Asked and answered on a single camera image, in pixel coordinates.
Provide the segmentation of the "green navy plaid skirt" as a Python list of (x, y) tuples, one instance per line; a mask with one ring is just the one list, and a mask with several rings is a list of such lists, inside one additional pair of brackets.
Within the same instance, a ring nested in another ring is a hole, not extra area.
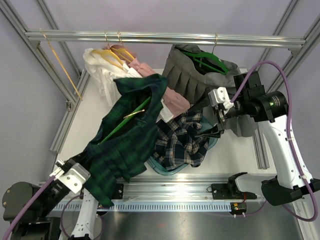
[[(101, 120), (95, 137), (82, 152), (90, 157), (89, 172), (93, 174), (86, 187), (105, 208), (113, 206), (112, 195), (118, 179), (131, 178), (146, 170), (145, 162), (154, 153), (158, 138), (157, 118), (163, 105), (153, 100), (157, 91), (150, 86), (129, 89), (121, 94), (109, 113)], [(151, 97), (145, 111), (135, 115), (106, 142), (99, 144), (122, 120), (143, 101)]]

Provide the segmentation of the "green hanger of plaid skirt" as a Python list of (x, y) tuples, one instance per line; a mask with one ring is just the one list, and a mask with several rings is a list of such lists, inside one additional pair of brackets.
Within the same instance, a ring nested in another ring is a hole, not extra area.
[(123, 120), (98, 144), (103, 144), (106, 142), (110, 137), (112, 137), (116, 132), (118, 132), (121, 128), (125, 126), (135, 115), (139, 113), (145, 112), (146, 105), (151, 101), (151, 97), (149, 96), (145, 101), (143, 101), (133, 112), (123, 117)]

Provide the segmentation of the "yellow plastic hanger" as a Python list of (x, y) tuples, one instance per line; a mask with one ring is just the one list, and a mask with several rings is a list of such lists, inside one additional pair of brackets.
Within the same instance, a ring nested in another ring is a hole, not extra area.
[(50, 40), (48, 39), (48, 37), (45, 35), (45, 33), (44, 33), (41, 29), (39, 29), (39, 30), (40, 30), (40, 33), (41, 33), (41, 34), (43, 35), (43, 37), (45, 38), (45, 40), (47, 41), (47, 44), (49, 45), (49, 47), (50, 47), (50, 49), (51, 49), (54, 57), (56, 58), (56, 60), (57, 60), (57, 62), (59, 63), (60, 67), (62, 68), (63, 72), (65, 73), (67, 79), (69, 80), (70, 84), (72, 85), (75, 93), (76, 93), (77, 96), (79, 97), (79, 100), (82, 101), (83, 98), (82, 98), (82, 96), (81, 96), (78, 88), (76, 87), (74, 81), (73, 81), (72, 78), (70, 77), (67, 69), (65, 68), (65, 66), (64, 66), (64, 64), (62, 63), (61, 59), (59, 58), (59, 56), (58, 56), (57, 52), (55, 51), (54, 47), (52, 46)]

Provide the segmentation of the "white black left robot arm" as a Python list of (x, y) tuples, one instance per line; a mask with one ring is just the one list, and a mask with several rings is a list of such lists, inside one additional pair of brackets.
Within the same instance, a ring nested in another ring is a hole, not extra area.
[(67, 161), (58, 160), (42, 186), (20, 181), (9, 187), (2, 197), (3, 219), (10, 223), (3, 239), (58, 240), (62, 218), (50, 217), (50, 212), (70, 192), (84, 190), (78, 223), (69, 239), (92, 240), (98, 202), (86, 186), (93, 177), (90, 166), (90, 159), (81, 153)]

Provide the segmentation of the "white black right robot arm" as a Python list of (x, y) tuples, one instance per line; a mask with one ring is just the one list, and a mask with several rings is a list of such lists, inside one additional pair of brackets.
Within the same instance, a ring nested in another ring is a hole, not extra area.
[(234, 81), (235, 100), (230, 99), (225, 87), (208, 93), (217, 123), (200, 135), (217, 138), (224, 132), (227, 120), (252, 118), (266, 138), (276, 176), (268, 179), (240, 172), (228, 178), (223, 190), (234, 199), (245, 194), (261, 195), (273, 206), (285, 205), (318, 192), (320, 181), (305, 166), (294, 139), (287, 96), (280, 91), (267, 93), (257, 71), (237, 75)]

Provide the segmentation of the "pink pleated skirt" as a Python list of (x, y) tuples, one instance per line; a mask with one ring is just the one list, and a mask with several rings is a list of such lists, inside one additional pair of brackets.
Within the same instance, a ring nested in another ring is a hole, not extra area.
[(163, 109), (168, 109), (173, 118), (187, 111), (191, 105), (187, 99), (168, 87), (168, 80), (157, 74), (148, 64), (135, 60), (128, 64), (134, 68), (142, 77), (124, 77), (115, 80), (120, 94), (124, 94), (130, 89), (151, 87), (156, 93), (152, 94), (153, 100), (163, 101)]

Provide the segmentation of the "grey pleated skirt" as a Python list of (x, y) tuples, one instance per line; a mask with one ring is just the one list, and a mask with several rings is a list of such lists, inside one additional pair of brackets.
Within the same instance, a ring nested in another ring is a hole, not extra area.
[(200, 54), (203, 51), (195, 44), (174, 44), (168, 54), (162, 75), (168, 79), (168, 87), (182, 95), (192, 105), (191, 110), (203, 110), (203, 116), (211, 125), (218, 123), (218, 118), (211, 106), (208, 93), (219, 87), (225, 87), (229, 96), (236, 93), (234, 77), (241, 74), (234, 62), (221, 60), (227, 69), (224, 75), (196, 68), (196, 62), (185, 52)]

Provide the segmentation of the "green plastic hanger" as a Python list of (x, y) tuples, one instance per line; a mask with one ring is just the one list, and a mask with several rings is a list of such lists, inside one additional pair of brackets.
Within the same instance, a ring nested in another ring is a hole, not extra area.
[(226, 75), (229, 70), (222, 60), (220, 60), (213, 52), (206, 52), (199, 48), (196, 44), (176, 45), (176, 49), (187, 56), (196, 70), (201, 73), (219, 73)]

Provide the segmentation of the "yellow hanger of pink skirt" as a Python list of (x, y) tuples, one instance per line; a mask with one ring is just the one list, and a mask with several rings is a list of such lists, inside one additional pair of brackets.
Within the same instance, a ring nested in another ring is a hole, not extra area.
[(133, 60), (136, 59), (137, 55), (135, 53), (132, 53), (128, 48), (125, 47), (119, 31), (117, 31), (117, 39), (119, 41), (119, 44), (113, 44), (111, 46), (108, 46), (108, 49), (117, 53), (127, 63), (130, 64)]

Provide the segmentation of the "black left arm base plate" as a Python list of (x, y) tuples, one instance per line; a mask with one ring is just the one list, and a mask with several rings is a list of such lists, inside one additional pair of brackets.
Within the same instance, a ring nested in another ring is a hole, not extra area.
[(114, 192), (112, 194), (112, 200), (122, 200), (124, 195), (124, 184), (117, 183), (114, 188)]

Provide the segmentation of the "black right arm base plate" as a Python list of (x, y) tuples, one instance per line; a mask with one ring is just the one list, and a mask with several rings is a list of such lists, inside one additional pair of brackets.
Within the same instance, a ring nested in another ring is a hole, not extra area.
[(244, 193), (232, 192), (227, 183), (212, 183), (210, 185), (212, 198), (214, 200), (244, 200)]

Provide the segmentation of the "aluminium frame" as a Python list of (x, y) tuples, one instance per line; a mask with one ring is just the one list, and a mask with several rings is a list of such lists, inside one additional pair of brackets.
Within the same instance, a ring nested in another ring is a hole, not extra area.
[[(80, 101), (40, 29), (82, 96)], [(295, 141), (320, 176), (320, 3), (317, 0), (3, 0), (0, 3), (0, 190), (44, 182), (55, 161), (81, 152), (108, 112), (84, 68), (83, 53), (123, 44), (162, 71), (174, 44), (195, 44), (241, 70), (271, 60), (291, 88)], [(264, 134), (227, 130), (198, 168), (172, 176), (152, 168), (124, 185), (120, 202), (227, 202), (208, 188), (248, 172), (274, 176)], [(262, 198), (248, 214), (107, 211), (95, 232), (104, 240), (317, 240), (304, 222)]]

